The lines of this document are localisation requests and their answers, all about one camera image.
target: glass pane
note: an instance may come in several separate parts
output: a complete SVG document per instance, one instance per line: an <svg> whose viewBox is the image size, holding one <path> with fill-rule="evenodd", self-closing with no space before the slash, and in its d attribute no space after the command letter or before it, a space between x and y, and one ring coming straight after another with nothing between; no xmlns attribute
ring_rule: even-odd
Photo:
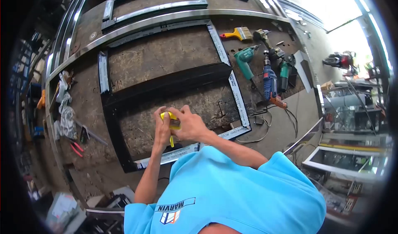
<svg viewBox="0 0 398 234"><path fill-rule="evenodd" d="M342 154L333 151L319 150L311 159L312 162L325 164L337 168L376 173L379 165L379 158L376 156L360 156Z"/></svg>

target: blue power drill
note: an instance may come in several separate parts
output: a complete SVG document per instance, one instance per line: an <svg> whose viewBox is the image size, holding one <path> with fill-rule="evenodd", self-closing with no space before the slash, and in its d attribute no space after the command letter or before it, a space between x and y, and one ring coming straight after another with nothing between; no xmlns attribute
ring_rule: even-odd
<svg viewBox="0 0 398 234"><path fill-rule="evenodd" d="M264 70L263 70L263 81L264 81L264 96L266 100L272 102L276 106L282 109L287 108L287 104L282 102L277 96L277 77L275 72L271 69L271 61L269 60L269 51L265 50L264 55Z"/></svg>

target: marvin logo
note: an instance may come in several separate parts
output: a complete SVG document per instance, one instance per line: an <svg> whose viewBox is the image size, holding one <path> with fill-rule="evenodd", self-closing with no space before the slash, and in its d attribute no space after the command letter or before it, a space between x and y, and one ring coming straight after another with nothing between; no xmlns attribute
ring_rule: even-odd
<svg viewBox="0 0 398 234"><path fill-rule="evenodd" d="M174 224L180 217L181 209L187 205L194 205L195 201L196 198L189 198L172 205L158 205L155 211L163 212L160 218L162 224Z"/></svg>

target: person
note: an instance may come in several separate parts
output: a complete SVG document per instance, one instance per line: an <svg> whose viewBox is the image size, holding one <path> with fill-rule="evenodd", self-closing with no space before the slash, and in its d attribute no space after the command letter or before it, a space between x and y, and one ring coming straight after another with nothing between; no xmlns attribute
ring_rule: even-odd
<svg viewBox="0 0 398 234"><path fill-rule="evenodd" d="M154 113L152 154L125 207L124 233L316 233L326 215L326 203L311 181L281 152L270 160L259 152L225 140L207 129L202 118L185 105L168 108L180 120L170 130L170 116ZM170 182L154 203L162 152L173 134L202 142L199 152L179 158Z"/></svg>

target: motorcycle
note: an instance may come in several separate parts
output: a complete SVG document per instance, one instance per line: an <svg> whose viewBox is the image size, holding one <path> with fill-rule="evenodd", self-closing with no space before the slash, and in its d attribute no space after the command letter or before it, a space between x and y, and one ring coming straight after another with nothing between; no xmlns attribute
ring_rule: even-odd
<svg viewBox="0 0 398 234"><path fill-rule="evenodd" d="M358 68L354 66L355 52L344 51L343 53L335 52L329 57L322 60L322 63L331 67L338 67L350 70L345 76L358 75Z"/></svg>

